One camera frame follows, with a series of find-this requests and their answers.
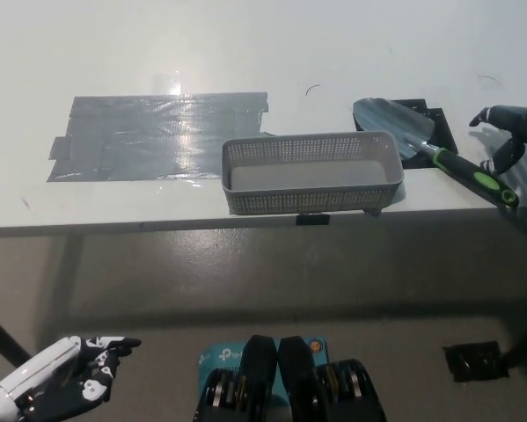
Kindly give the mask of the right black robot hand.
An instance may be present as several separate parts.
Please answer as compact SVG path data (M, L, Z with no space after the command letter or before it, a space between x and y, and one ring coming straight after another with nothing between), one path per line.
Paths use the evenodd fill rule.
M470 127L485 123L510 133L509 139L498 148L480 167L495 175L511 169L524 155L527 145L527 107L513 105L493 105L483 108L476 114Z

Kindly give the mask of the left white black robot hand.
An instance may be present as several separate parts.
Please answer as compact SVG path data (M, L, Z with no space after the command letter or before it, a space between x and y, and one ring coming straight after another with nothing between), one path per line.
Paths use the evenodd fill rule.
M141 340L64 337L0 381L0 421L66 421L108 402L121 358Z

